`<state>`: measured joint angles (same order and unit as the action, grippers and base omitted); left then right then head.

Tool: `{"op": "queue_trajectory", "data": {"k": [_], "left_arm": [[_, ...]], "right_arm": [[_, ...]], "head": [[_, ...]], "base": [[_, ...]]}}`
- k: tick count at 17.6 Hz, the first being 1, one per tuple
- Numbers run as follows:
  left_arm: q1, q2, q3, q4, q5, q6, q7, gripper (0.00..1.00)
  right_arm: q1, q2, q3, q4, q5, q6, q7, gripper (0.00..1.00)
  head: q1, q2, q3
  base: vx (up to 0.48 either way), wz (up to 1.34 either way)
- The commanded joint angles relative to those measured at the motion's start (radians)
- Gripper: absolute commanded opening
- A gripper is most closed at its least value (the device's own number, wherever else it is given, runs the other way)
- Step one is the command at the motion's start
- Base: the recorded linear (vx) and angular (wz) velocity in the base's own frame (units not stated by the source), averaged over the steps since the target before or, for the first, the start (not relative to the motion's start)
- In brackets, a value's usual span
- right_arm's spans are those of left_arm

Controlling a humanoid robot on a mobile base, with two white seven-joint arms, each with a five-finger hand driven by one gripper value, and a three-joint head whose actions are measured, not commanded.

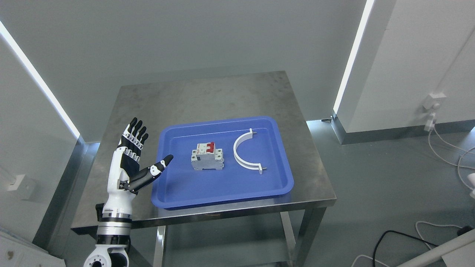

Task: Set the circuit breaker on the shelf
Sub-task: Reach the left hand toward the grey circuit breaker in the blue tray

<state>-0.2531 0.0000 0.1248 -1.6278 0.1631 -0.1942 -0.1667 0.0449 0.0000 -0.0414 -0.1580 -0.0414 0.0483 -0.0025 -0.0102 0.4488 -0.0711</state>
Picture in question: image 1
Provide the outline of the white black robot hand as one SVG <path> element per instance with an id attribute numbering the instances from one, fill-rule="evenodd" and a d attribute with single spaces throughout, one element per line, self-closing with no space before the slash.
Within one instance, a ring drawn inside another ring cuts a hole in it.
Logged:
<path id="1" fill-rule="evenodd" d="M 158 179 L 173 160 L 169 154 L 159 162 L 140 169 L 141 152 L 148 139 L 147 128 L 134 117 L 125 127 L 112 154 L 108 175 L 108 200 L 102 208 L 103 217 L 132 216 L 132 200 L 138 191 Z"/>

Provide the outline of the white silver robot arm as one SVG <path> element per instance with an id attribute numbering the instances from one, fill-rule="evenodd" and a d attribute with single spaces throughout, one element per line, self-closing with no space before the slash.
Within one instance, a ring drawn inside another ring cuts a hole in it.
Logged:
<path id="1" fill-rule="evenodd" d="M 84 267 L 128 267 L 127 252 L 131 239 L 131 215 L 102 213 L 99 217 L 95 249 L 87 257 Z"/>

